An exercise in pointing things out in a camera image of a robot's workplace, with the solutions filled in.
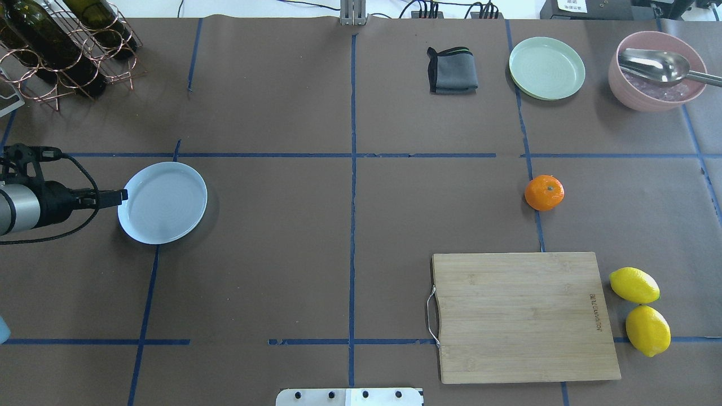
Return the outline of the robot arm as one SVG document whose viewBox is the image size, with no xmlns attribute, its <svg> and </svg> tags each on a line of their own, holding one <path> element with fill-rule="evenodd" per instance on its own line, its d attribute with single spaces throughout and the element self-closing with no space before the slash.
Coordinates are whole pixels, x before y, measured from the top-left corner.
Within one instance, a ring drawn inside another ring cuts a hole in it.
<svg viewBox="0 0 722 406">
<path fill-rule="evenodd" d="M 90 188 L 68 188 L 60 182 L 45 179 L 41 163 L 63 159 L 80 170 L 90 182 Z M 59 148 L 21 143 L 3 147 L 2 236 L 59 224 L 70 218 L 74 211 L 92 210 L 89 218 L 72 230 L 76 233 L 90 223 L 98 211 L 120 206 L 128 198 L 124 188 L 100 190 L 87 170 Z"/>
</svg>

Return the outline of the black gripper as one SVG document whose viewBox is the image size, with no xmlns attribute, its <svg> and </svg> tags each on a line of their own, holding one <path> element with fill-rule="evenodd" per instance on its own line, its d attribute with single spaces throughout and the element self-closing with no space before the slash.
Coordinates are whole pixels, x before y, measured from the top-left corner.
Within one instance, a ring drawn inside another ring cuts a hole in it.
<svg viewBox="0 0 722 406">
<path fill-rule="evenodd" d="M 72 159 L 57 147 L 13 144 L 3 147 L 1 226 L 35 229 L 67 220 L 74 211 L 120 206 L 128 190 L 68 188 L 44 177 L 41 164 Z"/>
</svg>

